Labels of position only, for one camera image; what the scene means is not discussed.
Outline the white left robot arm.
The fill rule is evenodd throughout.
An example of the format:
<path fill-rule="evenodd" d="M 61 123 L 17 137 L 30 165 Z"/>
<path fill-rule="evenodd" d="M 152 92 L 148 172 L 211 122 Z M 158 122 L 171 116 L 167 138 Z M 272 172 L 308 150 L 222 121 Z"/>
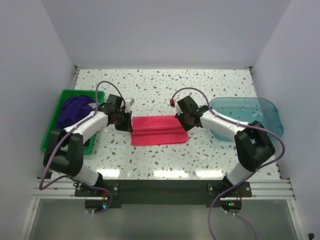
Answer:
<path fill-rule="evenodd" d="M 85 165 L 84 143 L 109 125 L 118 131 L 133 132 L 131 107 L 134 102 L 133 98 L 110 94 L 106 102 L 98 104 L 84 119 L 64 129 L 53 129 L 43 159 L 45 171 L 62 173 L 86 185 L 92 196 L 101 195 L 103 176 Z"/>

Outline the pink towel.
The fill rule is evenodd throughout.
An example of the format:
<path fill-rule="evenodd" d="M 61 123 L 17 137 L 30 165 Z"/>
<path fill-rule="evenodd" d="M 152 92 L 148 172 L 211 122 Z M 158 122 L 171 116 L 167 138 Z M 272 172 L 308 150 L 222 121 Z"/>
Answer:
<path fill-rule="evenodd" d="M 188 133 L 174 115 L 135 116 L 131 145 L 135 147 L 184 144 Z"/>

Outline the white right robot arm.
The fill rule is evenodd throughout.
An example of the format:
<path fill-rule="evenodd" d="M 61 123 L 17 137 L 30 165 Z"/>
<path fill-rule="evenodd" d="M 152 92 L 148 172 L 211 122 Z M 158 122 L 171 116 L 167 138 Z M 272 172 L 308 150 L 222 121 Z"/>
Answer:
<path fill-rule="evenodd" d="M 177 101 L 170 99 L 169 102 L 176 110 L 175 118 L 186 132 L 194 127 L 204 128 L 234 140 L 238 163 L 225 174 L 219 187 L 227 196 L 235 196 L 241 190 L 240 182 L 258 170 L 276 152 L 259 121 L 236 122 L 233 118 L 213 112 L 208 105 L 198 106 L 191 96 Z"/>

